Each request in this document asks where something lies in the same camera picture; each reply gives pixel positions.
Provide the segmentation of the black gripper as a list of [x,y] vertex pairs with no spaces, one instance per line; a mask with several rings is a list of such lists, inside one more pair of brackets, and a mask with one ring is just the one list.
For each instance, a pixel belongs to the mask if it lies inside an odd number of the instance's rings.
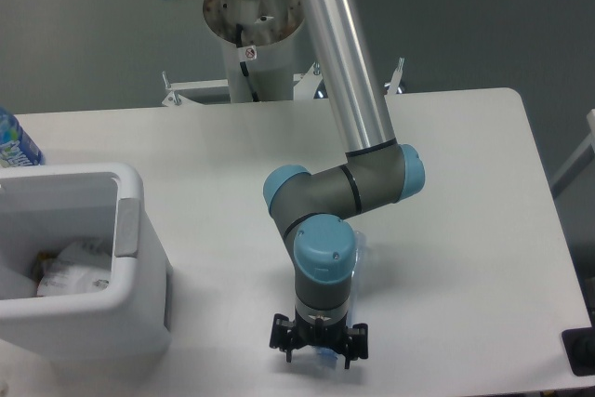
[[369,356],[368,324],[347,327],[347,319],[348,314],[345,314],[332,324],[316,323],[296,312],[295,321],[291,321],[287,316],[275,313],[269,346],[283,352],[288,363],[292,362],[293,351],[306,346],[331,349],[344,357],[344,368],[349,369],[352,362]]

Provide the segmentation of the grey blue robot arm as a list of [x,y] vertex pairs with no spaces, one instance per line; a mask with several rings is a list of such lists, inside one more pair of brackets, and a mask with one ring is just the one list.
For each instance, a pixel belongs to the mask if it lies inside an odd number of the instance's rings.
[[358,259],[348,220],[420,192],[425,170],[417,151],[394,137],[350,0],[300,1],[347,160],[318,174],[284,165],[264,183],[269,213],[294,266],[296,292],[294,316],[274,316],[270,345],[286,354],[313,346],[353,362],[368,355],[368,327],[348,322]]

